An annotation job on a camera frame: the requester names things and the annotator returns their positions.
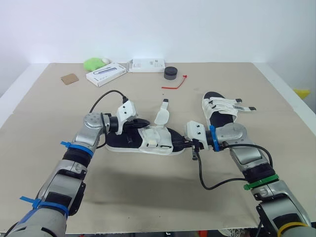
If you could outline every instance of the green cable tie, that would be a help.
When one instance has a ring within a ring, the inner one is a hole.
[[[251,184],[245,184],[245,185],[243,186],[243,188],[244,188],[245,190],[250,190],[250,189],[256,188],[256,187],[261,186],[261,185],[264,185],[264,184],[266,184],[266,183],[268,183],[268,182],[271,182],[271,181],[273,181],[273,180],[276,180],[276,179],[278,179],[278,175],[277,175],[277,174],[274,174],[274,175],[271,175],[271,176],[269,176],[269,177],[267,177],[267,178],[260,179],[260,180],[258,180],[258,181],[256,181],[256,182],[253,182],[253,183],[251,183]]]

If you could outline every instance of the black cable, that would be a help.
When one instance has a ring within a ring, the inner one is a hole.
[[[268,155],[270,166],[273,168],[272,156],[271,156],[270,152],[267,149],[265,149],[264,147],[254,145],[254,144],[231,144],[231,145],[223,146],[223,149],[228,148],[228,147],[255,147],[255,148],[258,148],[258,149],[264,151]]]
[[[13,230],[13,228],[16,226],[16,224],[18,224],[18,222],[13,224],[13,226],[10,227],[10,229],[4,234],[3,237],[6,237]]]
[[[261,226],[262,226],[262,221],[260,220],[260,223],[258,225],[258,230],[257,230],[257,233],[256,233],[256,236],[255,237],[258,237],[259,236],[259,233],[260,233],[260,230],[261,230]]]
[[[199,156],[199,153],[197,152],[197,160],[198,160],[198,174],[199,174],[199,180],[201,181],[201,184],[203,186],[203,188],[205,188],[206,190],[213,190],[219,186],[221,186],[222,184],[228,183],[230,181],[237,181],[237,180],[241,180],[241,181],[246,181],[246,179],[244,178],[233,178],[233,179],[227,179],[224,180],[212,187],[207,187],[203,181],[203,174],[202,174],[202,161],[201,161],[201,157]]]
[[[105,123],[104,123],[104,118],[103,118],[103,113],[101,113],[101,120],[102,120],[102,124],[103,124],[103,131],[104,131],[104,143],[100,146],[97,146],[97,149],[105,146],[105,144],[107,143],[107,128],[105,127]]]
[[[110,94],[111,92],[116,92],[118,94],[120,94],[123,97],[123,103],[125,103],[125,100],[127,100],[127,97],[125,95],[123,95],[122,92],[118,91],[118,90],[109,90],[108,92],[104,93],[103,95],[101,95],[101,97],[94,103],[94,105],[92,106],[91,110],[89,113],[92,113],[94,107],[99,103],[99,101],[106,95]]]

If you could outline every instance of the yellow object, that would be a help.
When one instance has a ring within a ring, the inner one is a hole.
[[[311,90],[298,90],[294,89],[294,92],[301,98],[304,99],[306,96],[308,96],[311,93]]]
[[[284,226],[282,226],[278,230],[277,237],[281,237],[281,233],[283,231],[285,231],[287,228],[292,227],[292,226],[308,226],[308,225],[306,225],[305,223],[302,223],[302,222],[290,222],[290,223],[287,223],[287,224],[285,224]]]

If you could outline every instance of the wire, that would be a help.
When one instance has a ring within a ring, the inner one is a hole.
[[[257,230],[257,233],[256,233],[256,236],[255,236],[255,237],[258,237],[258,236],[259,236],[261,227],[262,227],[262,221],[260,220],[260,223],[259,223],[259,225],[258,225],[258,230]]]
[[[99,101],[106,95],[110,94],[111,92],[116,92],[118,94],[120,94],[123,97],[123,100],[126,99],[126,96],[123,95],[122,92],[118,91],[118,90],[109,90],[108,92],[104,93],[103,95],[101,95],[101,97],[94,103],[94,105],[92,106],[91,110],[89,113],[92,113],[94,107],[99,103]]]
[[[116,93],[120,94],[120,95],[123,97],[123,103],[125,103],[125,102],[128,100],[128,98],[127,98],[122,92],[120,92],[120,91],[118,91],[118,90],[109,90],[108,92],[106,92],[106,93],[104,93],[103,95],[100,96],[100,98],[99,98],[99,99],[94,103],[94,105],[92,106],[92,108],[91,108],[91,110],[90,110],[89,113],[92,113],[92,111],[93,111],[93,109],[95,108],[95,106],[100,102],[100,100],[101,100],[104,96],[106,96],[106,95],[108,95],[108,94],[110,94],[110,93],[112,93],[112,92],[116,92]],[[101,120],[102,120],[102,125],[103,125],[103,131],[104,131],[104,138],[105,138],[105,141],[104,141],[104,143],[103,143],[102,145],[97,146],[97,149],[99,149],[99,148],[105,146],[106,143],[107,143],[107,130],[106,130],[105,123],[104,123],[103,113],[101,113]]]
[[[103,118],[103,113],[101,113],[101,120],[102,120],[102,124],[103,124],[103,131],[104,131],[104,143],[100,146],[97,146],[97,149],[105,146],[105,144],[107,143],[107,129],[105,127],[105,123],[104,123],[104,118]]]
[[[202,161],[201,161],[201,157],[199,156],[199,153],[197,152],[197,160],[198,160],[198,174],[199,174],[199,180],[201,181],[201,184],[203,186],[203,188],[205,188],[206,190],[213,190],[225,183],[228,183],[230,181],[237,181],[237,180],[241,180],[241,181],[246,181],[246,179],[244,178],[233,178],[233,179],[227,179],[227,180],[224,180],[218,184],[215,184],[214,186],[212,187],[207,187],[203,181],[203,174],[202,174]]]
[[[4,234],[3,237],[6,237],[13,230],[13,228],[16,226],[16,224],[18,224],[18,222],[13,224],[13,226],[10,227],[10,229]]]
[[[178,85],[177,87],[166,87],[166,86],[162,86],[162,89],[174,89],[174,90],[178,89],[178,88],[184,83],[184,80],[185,80],[188,76],[187,76],[187,75],[183,75],[182,77],[183,77],[182,82],[181,82],[180,85]]]
[[[228,147],[255,147],[255,148],[258,148],[258,149],[264,151],[268,155],[270,166],[273,168],[272,156],[271,156],[270,152],[267,149],[265,149],[264,147],[260,147],[258,145],[254,145],[254,144],[231,144],[231,145],[223,146],[223,149],[228,148]]]

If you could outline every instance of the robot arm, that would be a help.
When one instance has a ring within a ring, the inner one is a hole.
[[[33,203],[33,209],[16,223],[5,236],[62,237],[68,216],[77,213],[85,190],[83,182],[88,165],[99,143],[100,135],[120,133],[125,122],[136,116],[130,101],[119,107],[117,116],[89,113],[72,142],[62,142],[68,149],[38,192],[36,199],[21,197]]]
[[[248,182],[244,189],[251,190],[254,198],[260,201],[256,209],[261,223],[271,236],[281,236],[283,233],[289,237],[298,236],[297,233],[300,236],[316,236],[315,229],[303,228],[311,227],[306,211],[285,182],[279,180],[265,154],[256,147],[250,147],[255,144],[248,138],[243,125],[233,122],[216,129],[211,126],[205,135],[202,130],[202,124],[191,121],[186,127],[187,137],[193,141],[196,139],[204,148],[206,139],[207,144],[217,152],[230,149],[234,162]]]

